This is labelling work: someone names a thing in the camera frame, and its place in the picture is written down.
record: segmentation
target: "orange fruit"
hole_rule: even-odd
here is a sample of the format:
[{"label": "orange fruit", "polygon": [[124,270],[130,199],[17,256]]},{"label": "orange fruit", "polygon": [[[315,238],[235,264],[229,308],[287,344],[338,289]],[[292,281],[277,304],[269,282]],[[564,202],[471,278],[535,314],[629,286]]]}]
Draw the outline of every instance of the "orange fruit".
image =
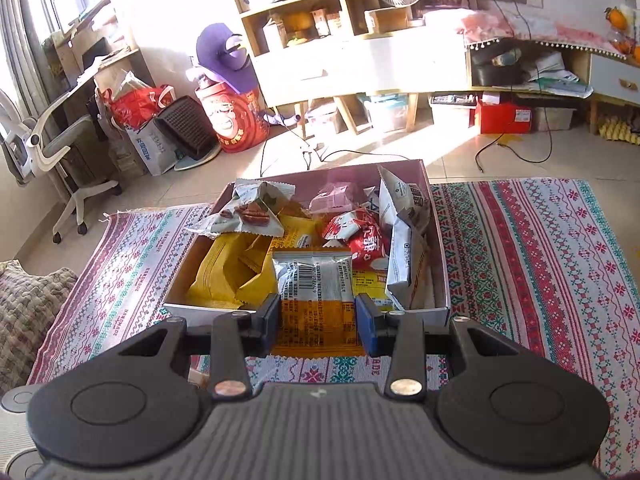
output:
[{"label": "orange fruit", "polygon": [[617,30],[625,31],[628,27],[628,23],[626,21],[625,15],[620,12],[617,7],[605,10],[605,14],[607,17],[607,21],[613,25]]}]

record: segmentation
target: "striped carpet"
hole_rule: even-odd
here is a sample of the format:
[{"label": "striped carpet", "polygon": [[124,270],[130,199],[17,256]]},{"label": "striped carpet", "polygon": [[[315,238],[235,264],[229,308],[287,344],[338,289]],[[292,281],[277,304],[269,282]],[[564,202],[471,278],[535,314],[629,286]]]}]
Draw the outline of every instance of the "striped carpet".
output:
[{"label": "striped carpet", "polygon": [[[608,476],[638,469],[638,292],[587,183],[524,179],[433,186],[453,310],[595,384],[611,425],[596,458]],[[38,353],[44,382],[166,315],[159,308],[210,205],[110,216],[107,231]],[[247,359],[263,381],[382,384],[388,358]],[[207,359],[200,362],[207,366]],[[430,387],[446,380],[427,359]]]}]

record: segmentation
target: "white drawer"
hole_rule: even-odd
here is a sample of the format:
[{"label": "white drawer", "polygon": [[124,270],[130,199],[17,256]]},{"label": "white drawer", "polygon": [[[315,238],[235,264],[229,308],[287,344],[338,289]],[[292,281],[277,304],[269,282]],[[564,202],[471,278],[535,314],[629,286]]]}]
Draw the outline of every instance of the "white drawer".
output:
[{"label": "white drawer", "polygon": [[591,56],[590,85],[596,94],[640,104],[640,69],[602,56]]},{"label": "white drawer", "polygon": [[350,41],[324,38],[254,58],[254,69],[269,106],[362,91]]},{"label": "white drawer", "polygon": [[269,106],[358,92],[465,91],[462,35],[433,38],[427,27],[383,38],[324,38],[254,59]]},{"label": "white drawer", "polygon": [[361,91],[464,91],[469,86],[462,35],[435,38],[429,28],[416,27],[351,43]]}]

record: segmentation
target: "tile floor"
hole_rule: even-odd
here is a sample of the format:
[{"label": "tile floor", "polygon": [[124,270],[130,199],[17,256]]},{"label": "tile floor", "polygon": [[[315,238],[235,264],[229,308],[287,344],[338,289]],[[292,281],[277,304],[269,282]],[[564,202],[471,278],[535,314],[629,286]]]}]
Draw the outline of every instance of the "tile floor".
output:
[{"label": "tile floor", "polygon": [[[379,134],[372,129],[362,131],[358,136],[343,132],[328,142],[324,153],[357,150],[421,158],[433,182],[531,176],[585,179],[593,187],[636,281],[640,280],[640,238],[637,234],[640,223],[640,148],[591,136],[582,126],[553,133],[553,153],[543,164],[529,164],[518,160],[505,148],[492,146],[481,155],[483,174],[476,167],[474,155],[492,138],[495,137],[476,137],[472,129],[456,131],[435,126],[430,118],[424,117],[418,123],[418,129],[410,134]],[[517,152],[532,160],[544,158],[549,149],[547,133],[513,136],[508,142]],[[265,176],[305,171],[302,148],[306,146],[290,132],[272,136],[264,152]],[[194,170],[170,171],[158,177],[147,175],[132,182],[123,182],[122,195],[103,195],[90,202],[86,218],[89,226],[87,235],[79,236],[75,222],[69,219],[61,231],[63,241],[60,245],[54,245],[47,232],[22,258],[22,264],[32,274],[46,274],[59,267],[70,267],[79,274],[104,233],[106,222],[103,212],[213,202],[226,183],[236,177],[257,178],[261,155],[262,147],[257,146],[234,155],[222,153],[214,161]],[[393,156],[343,152],[324,163],[314,156],[311,168],[395,159]]]}]

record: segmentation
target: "pecan nut picture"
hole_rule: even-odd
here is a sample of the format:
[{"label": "pecan nut picture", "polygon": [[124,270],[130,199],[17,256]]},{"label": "pecan nut picture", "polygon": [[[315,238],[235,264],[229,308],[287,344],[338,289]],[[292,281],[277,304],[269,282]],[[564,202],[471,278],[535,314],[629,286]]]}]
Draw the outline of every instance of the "pecan nut picture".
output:
[{"label": "pecan nut picture", "polygon": [[269,213],[263,211],[255,202],[236,206],[240,219],[251,225],[266,226],[269,224]]}]

